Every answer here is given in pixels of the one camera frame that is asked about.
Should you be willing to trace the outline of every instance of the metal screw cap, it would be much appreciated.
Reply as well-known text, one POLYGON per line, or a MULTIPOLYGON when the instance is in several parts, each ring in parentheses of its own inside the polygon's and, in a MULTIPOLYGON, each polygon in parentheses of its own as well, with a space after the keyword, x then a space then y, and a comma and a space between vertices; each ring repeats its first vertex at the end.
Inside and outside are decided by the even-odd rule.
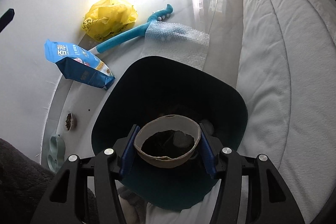
POLYGON ((224 154, 230 154, 232 152, 232 150, 230 148, 228 148, 228 147, 224 147, 222 149, 222 151, 223 151, 224 154))
POLYGON ((75 160, 77 160, 77 156, 76 155, 69 156, 69 161, 75 161, 75 160))
POLYGON ((259 155, 259 160, 262 160, 262 161, 267 161, 267 156, 266 155, 263 155, 263 154, 261 154, 261 155, 259 155))
POLYGON ((112 155, 114 153, 114 150, 112 148, 107 148, 104 150, 105 155, 112 155))

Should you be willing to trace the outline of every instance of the yellow plastic bag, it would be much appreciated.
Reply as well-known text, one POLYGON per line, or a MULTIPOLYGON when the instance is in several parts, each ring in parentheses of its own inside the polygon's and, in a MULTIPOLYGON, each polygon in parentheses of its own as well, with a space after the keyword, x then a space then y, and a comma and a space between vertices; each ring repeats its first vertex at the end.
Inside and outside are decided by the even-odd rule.
POLYGON ((126 0, 100 0, 85 15, 83 29, 93 39, 103 41, 132 28, 137 18, 137 11, 126 0))

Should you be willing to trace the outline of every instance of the gray blanket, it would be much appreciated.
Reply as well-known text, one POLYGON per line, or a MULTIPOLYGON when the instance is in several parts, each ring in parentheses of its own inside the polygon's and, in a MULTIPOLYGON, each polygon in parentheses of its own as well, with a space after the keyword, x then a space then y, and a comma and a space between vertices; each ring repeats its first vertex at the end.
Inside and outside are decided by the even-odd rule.
MULTIPOLYGON (((0 139, 0 218, 3 224, 29 224, 54 173, 0 139)), ((99 223, 95 196, 88 189, 91 223, 99 223)))

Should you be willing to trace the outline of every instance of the quilted fabric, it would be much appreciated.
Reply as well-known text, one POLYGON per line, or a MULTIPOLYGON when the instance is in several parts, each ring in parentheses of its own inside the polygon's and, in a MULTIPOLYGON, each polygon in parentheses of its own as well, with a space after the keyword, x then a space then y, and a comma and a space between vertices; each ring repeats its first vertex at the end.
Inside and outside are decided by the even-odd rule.
POLYGON ((244 0, 237 89, 249 121, 238 152, 269 156, 306 223, 336 181, 335 11, 334 0, 244 0))

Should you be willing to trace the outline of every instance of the blue foam toy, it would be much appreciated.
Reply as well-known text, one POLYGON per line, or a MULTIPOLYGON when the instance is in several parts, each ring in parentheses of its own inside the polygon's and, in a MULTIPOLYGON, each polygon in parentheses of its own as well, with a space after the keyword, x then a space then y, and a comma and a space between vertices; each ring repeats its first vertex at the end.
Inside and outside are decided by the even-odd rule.
POLYGON ((149 24, 152 21, 157 21, 157 20, 161 20, 162 18, 170 15, 173 12, 173 7, 170 4, 167 4, 167 8, 166 9, 162 9, 160 11, 157 11, 155 13, 153 13, 147 20, 147 22, 145 24, 142 24, 138 27, 135 27, 133 29, 130 29, 126 32, 122 32, 119 35, 116 35, 115 37, 112 37, 108 40, 106 40, 105 42, 97 45, 96 47, 92 48, 89 52, 93 53, 94 55, 97 55, 99 53, 103 53, 106 50, 115 47, 116 45, 119 45, 123 42, 126 42, 132 38, 136 38, 136 37, 144 37, 146 30, 149 26, 149 24))

